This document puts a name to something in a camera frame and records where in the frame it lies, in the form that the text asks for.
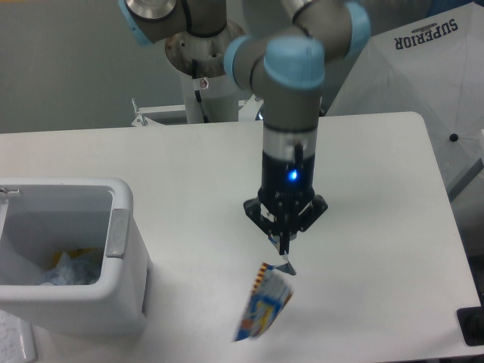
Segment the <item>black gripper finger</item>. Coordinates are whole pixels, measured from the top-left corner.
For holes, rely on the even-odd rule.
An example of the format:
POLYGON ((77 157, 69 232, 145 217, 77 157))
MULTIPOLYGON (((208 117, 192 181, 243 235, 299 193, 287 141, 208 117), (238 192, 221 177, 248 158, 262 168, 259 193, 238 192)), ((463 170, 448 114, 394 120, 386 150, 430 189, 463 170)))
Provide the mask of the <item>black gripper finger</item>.
POLYGON ((308 230, 311 225, 327 210, 325 199, 316 194, 301 213, 293 213, 285 219, 284 252, 288 253, 290 241, 296 238, 299 231, 308 230))
POLYGON ((269 219, 262 213, 264 205, 258 198, 243 203, 247 217, 268 237, 279 254, 284 253, 283 230, 277 221, 269 219))

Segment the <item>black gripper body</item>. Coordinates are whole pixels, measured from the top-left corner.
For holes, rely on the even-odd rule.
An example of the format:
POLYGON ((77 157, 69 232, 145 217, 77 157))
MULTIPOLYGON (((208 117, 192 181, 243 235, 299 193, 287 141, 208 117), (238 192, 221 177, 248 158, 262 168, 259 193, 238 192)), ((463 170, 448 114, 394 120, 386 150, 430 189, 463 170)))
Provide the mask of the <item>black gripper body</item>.
POLYGON ((261 204, 272 214, 300 213, 315 196, 312 187, 315 155, 300 164, 279 160, 262 153, 262 184, 258 191, 261 204))

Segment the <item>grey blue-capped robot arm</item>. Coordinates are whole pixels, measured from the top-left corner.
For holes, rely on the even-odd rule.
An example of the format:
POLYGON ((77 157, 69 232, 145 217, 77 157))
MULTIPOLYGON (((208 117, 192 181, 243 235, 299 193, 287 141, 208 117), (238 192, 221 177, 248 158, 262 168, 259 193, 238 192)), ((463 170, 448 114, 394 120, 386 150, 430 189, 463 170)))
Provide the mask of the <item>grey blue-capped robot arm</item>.
POLYGON ((264 102, 262 184, 247 216, 281 255, 326 210, 312 187, 327 62, 363 49, 371 22, 357 2, 285 1, 291 25, 262 39, 234 37, 224 1, 121 1, 142 45, 164 41, 194 78, 227 76, 264 102))

